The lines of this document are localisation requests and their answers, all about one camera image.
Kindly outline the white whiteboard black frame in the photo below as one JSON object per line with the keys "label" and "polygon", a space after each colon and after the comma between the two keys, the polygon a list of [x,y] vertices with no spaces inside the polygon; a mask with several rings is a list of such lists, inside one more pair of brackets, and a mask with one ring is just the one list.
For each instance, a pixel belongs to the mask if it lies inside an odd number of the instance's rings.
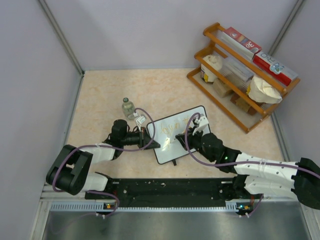
{"label": "white whiteboard black frame", "polygon": [[149,135],[160,144],[159,148],[154,149],[158,164],[163,165],[189,154],[176,140],[176,135],[185,132],[189,119],[195,113],[207,115],[205,107],[199,105],[147,124]]}

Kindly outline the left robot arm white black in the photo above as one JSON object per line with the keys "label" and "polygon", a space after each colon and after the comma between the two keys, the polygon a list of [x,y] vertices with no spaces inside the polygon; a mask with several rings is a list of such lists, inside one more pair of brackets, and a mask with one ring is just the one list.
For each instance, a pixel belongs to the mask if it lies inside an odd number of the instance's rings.
{"label": "left robot arm white black", "polygon": [[80,192],[96,191],[102,198],[109,198],[114,191],[109,177],[97,172],[90,173],[91,164],[116,160],[123,147],[136,145],[138,149],[158,149],[161,145],[152,139],[145,127],[130,131],[126,120],[113,122],[111,133],[102,143],[75,147],[63,146],[46,175],[46,183],[57,192],[73,196]]}

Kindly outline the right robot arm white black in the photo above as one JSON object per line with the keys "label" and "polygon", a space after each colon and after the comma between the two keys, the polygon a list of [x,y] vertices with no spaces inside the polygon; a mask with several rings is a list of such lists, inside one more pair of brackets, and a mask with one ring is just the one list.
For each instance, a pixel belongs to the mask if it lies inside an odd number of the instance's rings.
{"label": "right robot arm white black", "polygon": [[213,133],[195,133],[192,128],[175,139],[189,151],[196,150],[224,173],[233,173],[233,192],[239,198],[266,195],[291,198],[318,210],[320,208],[320,168],[311,159],[280,162],[255,157],[223,145]]}

